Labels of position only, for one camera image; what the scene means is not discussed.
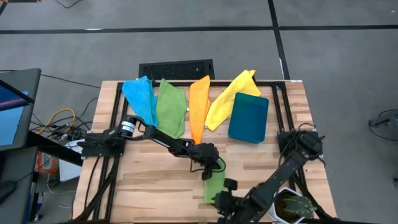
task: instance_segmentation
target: green cloth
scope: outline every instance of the green cloth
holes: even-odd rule
[[[217,161],[224,169],[224,163]],[[205,180],[205,203],[214,203],[214,197],[224,189],[225,170],[223,172],[214,172],[210,179]]]
[[[163,78],[157,94],[157,128],[172,138],[179,138],[185,131],[186,112],[187,100],[184,91],[175,88]]]

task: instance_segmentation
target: cloth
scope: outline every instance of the cloth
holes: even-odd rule
[[[158,129],[172,138],[179,138],[185,130],[186,112],[187,100],[184,91],[175,88],[163,78],[160,82],[156,104]]]
[[[221,169],[224,164],[218,160]],[[223,172],[214,172],[210,179],[205,180],[205,203],[214,203],[214,197],[224,189],[225,170]]]
[[[0,146],[13,144],[24,107],[0,111]]]
[[[243,71],[213,102],[205,122],[209,130],[214,131],[223,121],[231,116],[236,93],[245,93],[253,96],[261,95],[260,90],[253,80],[255,72],[255,70]]]
[[[201,143],[206,115],[210,108],[208,99],[210,77],[207,75],[189,88],[189,124],[195,144]]]
[[[122,91],[135,114],[147,124],[157,127],[156,96],[152,82],[146,76],[124,82]]]

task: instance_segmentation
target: wooden table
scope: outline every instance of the wooden table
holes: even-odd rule
[[[102,133],[109,128],[114,105],[117,81],[102,83],[94,115],[93,131]],[[286,81],[287,94],[295,127],[308,122],[313,123],[302,82]],[[189,99],[189,87],[185,90]],[[210,87],[209,98],[214,101],[226,86]],[[259,182],[267,180],[276,170],[279,147],[276,134],[279,130],[271,87],[259,87],[262,97],[269,100],[266,140],[260,144],[237,141],[228,138],[229,120],[222,123],[214,132],[205,130],[203,142],[212,142],[225,160],[226,177],[239,182],[237,196],[245,196],[248,190]],[[120,119],[123,98],[119,104]],[[282,93],[279,99],[284,121],[285,111]],[[128,114],[134,114],[129,106]],[[188,113],[185,117],[185,134],[182,138],[191,138]],[[73,216],[83,210],[88,179],[96,158],[86,159],[78,184]],[[95,169],[90,187],[89,201],[97,191],[102,159]],[[124,155],[119,164],[117,184],[111,215],[112,222],[216,222],[220,215],[214,207],[203,203],[203,181],[201,173],[190,173],[190,160],[176,158],[166,148],[153,141],[127,142]],[[323,164],[310,161],[305,167],[305,176],[309,191],[318,203],[331,216],[336,216],[328,180]],[[100,218],[104,217],[107,192],[101,203]],[[271,219],[265,215],[262,221]]]

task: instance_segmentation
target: blue plastic box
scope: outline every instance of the blue plastic box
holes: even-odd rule
[[[244,93],[235,95],[228,136],[233,139],[260,143],[266,138],[269,101]]]

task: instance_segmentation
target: monitor screen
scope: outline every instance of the monitor screen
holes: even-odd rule
[[[25,98],[15,93],[15,90],[11,91],[8,87],[9,86],[7,84],[4,84],[4,82],[0,82],[0,111],[17,108],[29,104],[29,102]]]

